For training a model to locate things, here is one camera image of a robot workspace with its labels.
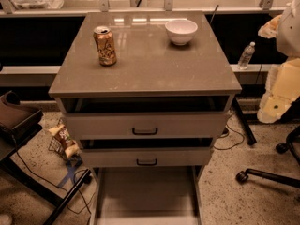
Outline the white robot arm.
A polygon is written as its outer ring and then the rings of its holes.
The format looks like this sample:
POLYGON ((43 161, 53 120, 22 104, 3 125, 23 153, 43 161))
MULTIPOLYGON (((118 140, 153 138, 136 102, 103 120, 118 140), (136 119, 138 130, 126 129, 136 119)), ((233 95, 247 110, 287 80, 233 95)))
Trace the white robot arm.
POLYGON ((277 50, 287 56, 280 66, 269 69, 257 112, 260 122, 270 124, 300 98, 300 0, 292 0, 282 14, 260 28, 258 35, 274 38, 277 50))

